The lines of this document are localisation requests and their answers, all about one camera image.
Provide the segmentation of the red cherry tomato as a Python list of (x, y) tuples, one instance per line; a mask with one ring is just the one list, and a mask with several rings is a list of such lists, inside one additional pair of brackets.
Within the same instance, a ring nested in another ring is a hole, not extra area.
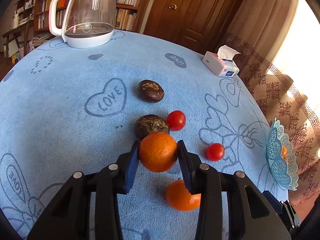
[(225, 155), (225, 148), (220, 143), (213, 143), (206, 149), (206, 158), (210, 161), (219, 161)]
[(175, 110), (166, 118), (166, 121), (168, 123), (169, 129), (172, 131), (180, 131), (184, 128), (186, 123), (186, 116), (185, 114), (180, 110)]

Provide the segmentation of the orange mandarin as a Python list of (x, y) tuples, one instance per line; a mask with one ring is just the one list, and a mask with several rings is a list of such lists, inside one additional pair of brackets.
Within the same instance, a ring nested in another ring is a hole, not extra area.
[(287, 147), (286, 146), (282, 146), (281, 157), (286, 161), (287, 164), (289, 163), (289, 159), (287, 157)]
[(176, 180), (165, 190), (167, 204), (178, 211), (191, 211), (200, 207), (201, 194), (190, 194), (183, 179)]
[(177, 142), (164, 132), (151, 133), (139, 145), (139, 159), (151, 172), (166, 172), (177, 160)]

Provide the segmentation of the light blue lattice basket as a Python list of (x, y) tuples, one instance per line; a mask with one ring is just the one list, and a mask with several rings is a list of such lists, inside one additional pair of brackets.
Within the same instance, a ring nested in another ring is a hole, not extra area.
[(266, 158), (275, 181), (284, 189), (296, 191), (299, 176), (296, 155), (289, 135), (276, 118), (272, 122), (266, 145)]

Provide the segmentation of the blue patterned tablecloth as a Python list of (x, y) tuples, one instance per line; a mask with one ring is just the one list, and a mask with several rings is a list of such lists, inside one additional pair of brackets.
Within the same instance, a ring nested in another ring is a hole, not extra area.
[[(163, 88), (160, 102), (139, 96), (143, 80)], [(218, 142), (225, 156), (212, 167), (243, 171), (260, 191), (287, 200), (266, 160), (269, 124), (238, 76), (215, 76), (182, 46), (115, 31), (107, 44), (86, 49), (54, 38), (1, 81), (1, 209), (12, 227), (26, 238), (74, 172), (114, 163), (131, 149), (138, 118), (174, 110), (187, 121), (171, 136), (189, 152), (206, 162), (207, 146)]]

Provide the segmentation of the dark water chestnut near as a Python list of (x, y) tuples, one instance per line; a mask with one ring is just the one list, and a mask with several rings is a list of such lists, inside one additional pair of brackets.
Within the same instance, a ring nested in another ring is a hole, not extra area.
[(135, 124), (135, 133), (139, 140), (156, 132), (170, 134), (168, 123), (161, 116), (148, 114), (141, 116)]

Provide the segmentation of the dark water chestnut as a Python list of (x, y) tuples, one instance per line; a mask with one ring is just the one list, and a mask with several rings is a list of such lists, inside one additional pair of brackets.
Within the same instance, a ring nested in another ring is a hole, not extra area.
[(138, 84), (139, 96), (147, 102), (160, 102), (164, 98), (163, 88), (155, 81), (143, 80)]
[(139, 140), (156, 132), (170, 134), (168, 123), (161, 116), (148, 114), (141, 116), (135, 124), (135, 133)]

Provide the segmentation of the white tissue box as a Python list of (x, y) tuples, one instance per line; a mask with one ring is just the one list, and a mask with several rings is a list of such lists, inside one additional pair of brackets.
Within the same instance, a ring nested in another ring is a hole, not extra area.
[(218, 49), (217, 54), (207, 51), (202, 62), (215, 76), (234, 77), (238, 75), (239, 68), (234, 62), (233, 57), (238, 54), (240, 52), (227, 45), (223, 45)]

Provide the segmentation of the dark water chestnut far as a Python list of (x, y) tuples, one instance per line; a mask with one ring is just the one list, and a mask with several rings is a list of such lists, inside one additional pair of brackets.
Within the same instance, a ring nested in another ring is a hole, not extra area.
[(143, 80), (138, 84), (139, 96), (147, 102), (160, 102), (164, 98), (163, 88), (155, 81)]

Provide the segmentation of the wooden side desk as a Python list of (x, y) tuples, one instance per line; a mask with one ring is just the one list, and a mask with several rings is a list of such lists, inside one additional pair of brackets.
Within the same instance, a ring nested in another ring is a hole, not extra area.
[(9, 43), (11, 41), (15, 41), (18, 48), (20, 47), (18, 38), (22, 35), (21, 32), (24, 32), (24, 39), (23, 39), (23, 51), (24, 51), (24, 56), (28, 54), (27, 47), (28, 47), (28, 36), (29, 36), (29, 31), (34, 25), (34, 22), (29, 20), (25, 22), (24, 24), (20, 25), (19, 27), (12, 29), (10, 31), (7, 31), (2, 35), (3, 38), (6, 38), (6, 43), (5, 43), (5, 51), (4, 55), (6, 58), (9, 58)]

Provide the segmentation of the beige patterned curtain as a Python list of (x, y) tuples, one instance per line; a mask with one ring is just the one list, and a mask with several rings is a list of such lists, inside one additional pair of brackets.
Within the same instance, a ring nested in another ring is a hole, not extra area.
[(274, 64), (298, 7), (298, 0), (242, 0), (221, 43), (238, 51), (234, 61), (240, 79), (268, 122), (278, 119), (293, 146), (298, 165), (298, 189), (289, 195), (302, 207), (319, 195), (319, 107), (311, 107), (297, 79), (285, 74), (298, 53)]

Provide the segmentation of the brown wooden door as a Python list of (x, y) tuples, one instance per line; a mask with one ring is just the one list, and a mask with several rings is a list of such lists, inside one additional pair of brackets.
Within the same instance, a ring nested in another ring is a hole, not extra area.
[(144, 34), (191, 49), (214, 51), (243, 0), (153, 0)]

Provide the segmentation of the wooden bookshelf with books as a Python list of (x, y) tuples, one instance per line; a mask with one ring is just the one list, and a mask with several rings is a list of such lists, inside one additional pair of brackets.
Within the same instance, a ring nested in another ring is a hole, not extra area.
[(53, 36), (94, 37), (115, 29), (139, 32), (149, 0), (36, 0), (37, 12), (21, 27), (3, 36), (20, 36), (33, 27), (36, 33)]

